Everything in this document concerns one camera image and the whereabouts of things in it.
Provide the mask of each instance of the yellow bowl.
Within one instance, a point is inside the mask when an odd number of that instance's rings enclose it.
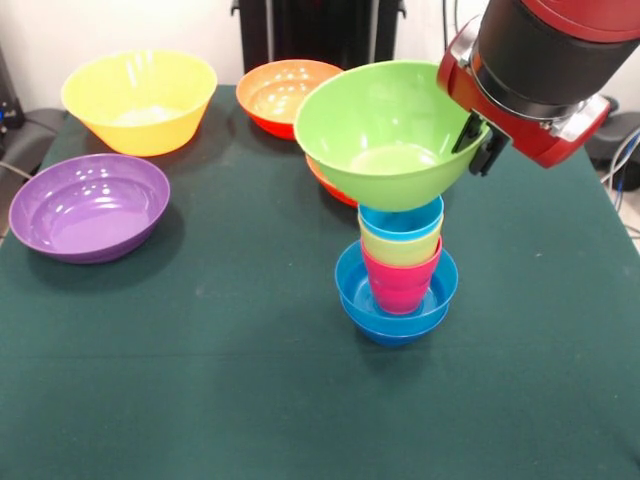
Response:
[[[116,152],[148,157],[193,137],[217,85],[198,57],[137,50],[78,68],[62,87],[62,103]]]

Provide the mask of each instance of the stacked cups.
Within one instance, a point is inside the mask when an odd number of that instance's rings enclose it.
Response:
[[[440,260],[443,220],[441,196],[404,212],[358,207],[362,255],[382,310],[405,315],[420,307]]]

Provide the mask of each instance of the yellow cup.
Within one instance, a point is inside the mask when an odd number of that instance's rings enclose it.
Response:
[[[412,267],[429,260],[436,251],[444,215],[436,228],[424,237],[408,242],[380,238],[369,230],[358,215],[360,234],[367,252],[380,263],[394,267]]]

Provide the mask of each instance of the table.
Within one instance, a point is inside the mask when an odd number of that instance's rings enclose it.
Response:
[[[69,119],[45,163],[107,150]],[[231,87],[154,161],[171,205],[128,257],[0,249],[4,480],[640,475],[640,261],[583,153],[445,193],[459,290],[399,350],[340,307],[355,211]]]

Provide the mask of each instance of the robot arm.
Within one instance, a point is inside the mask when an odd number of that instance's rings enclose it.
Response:
[[[470,165],[486,174],[511,140],[549,168],[598,129],[598,91],[640,43],[637,0],[491,0],[449,45],[438,84],[470,112],[454,150],[483,122],[492,137]]]

